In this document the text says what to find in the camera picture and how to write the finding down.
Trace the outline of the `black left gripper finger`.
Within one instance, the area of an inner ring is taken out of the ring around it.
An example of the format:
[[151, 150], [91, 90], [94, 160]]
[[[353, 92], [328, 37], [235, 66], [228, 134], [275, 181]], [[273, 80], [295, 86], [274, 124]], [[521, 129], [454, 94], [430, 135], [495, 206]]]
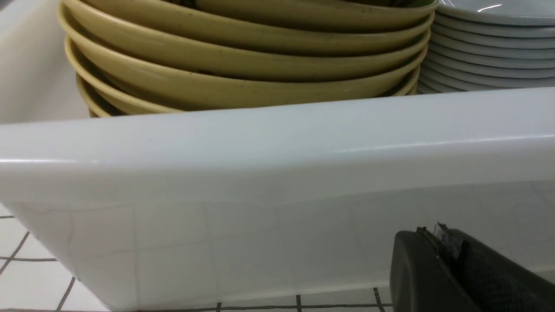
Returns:
[[395, 312], [552, 312], [555, 287], [474, 237], [438, 223], [395, 235]]

